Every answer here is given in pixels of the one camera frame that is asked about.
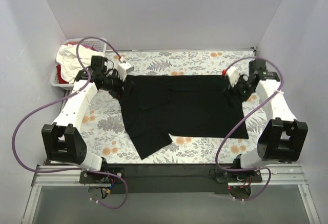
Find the black t-shirt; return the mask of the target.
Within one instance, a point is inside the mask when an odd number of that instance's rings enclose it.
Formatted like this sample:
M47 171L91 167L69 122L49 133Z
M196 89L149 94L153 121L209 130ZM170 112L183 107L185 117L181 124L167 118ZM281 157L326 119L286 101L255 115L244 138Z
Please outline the black t-shirt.
M228 101L220 75L128 75L119 99L125 131L145 159L171 136L224 138L243 119L242 103Z

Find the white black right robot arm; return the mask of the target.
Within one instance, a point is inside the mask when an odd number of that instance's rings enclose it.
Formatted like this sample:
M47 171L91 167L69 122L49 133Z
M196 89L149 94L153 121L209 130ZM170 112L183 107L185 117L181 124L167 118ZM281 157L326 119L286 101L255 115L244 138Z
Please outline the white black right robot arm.
M231 104L244 102L252 94L261 100L268 123L260 135L257 147L239 154L224 176L236 182L250 181L260 174L260 168L276 163L296 162L301 154L308 126L299 121L288 107L282 92L282 78L277 71L269 71L266 60L255 58L249 62L248 74L241 74L233 66L223 70L229 84L224 93Z

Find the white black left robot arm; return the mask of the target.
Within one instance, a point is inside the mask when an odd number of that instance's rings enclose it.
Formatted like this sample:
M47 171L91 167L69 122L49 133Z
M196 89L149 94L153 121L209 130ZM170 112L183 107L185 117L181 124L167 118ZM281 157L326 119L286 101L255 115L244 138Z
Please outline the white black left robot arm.
M105 158L88 151L79 132L85 112L99 90L107 91L116 100L122 96L122 81L118 72L113 68L108 69L107 63L105 57L91 57L91 66L88 68L90 82L87 83L88 73L80 70L72 90L77 94L68 98L52 124L43 126L42 138L49 161L100 172L108 168Z

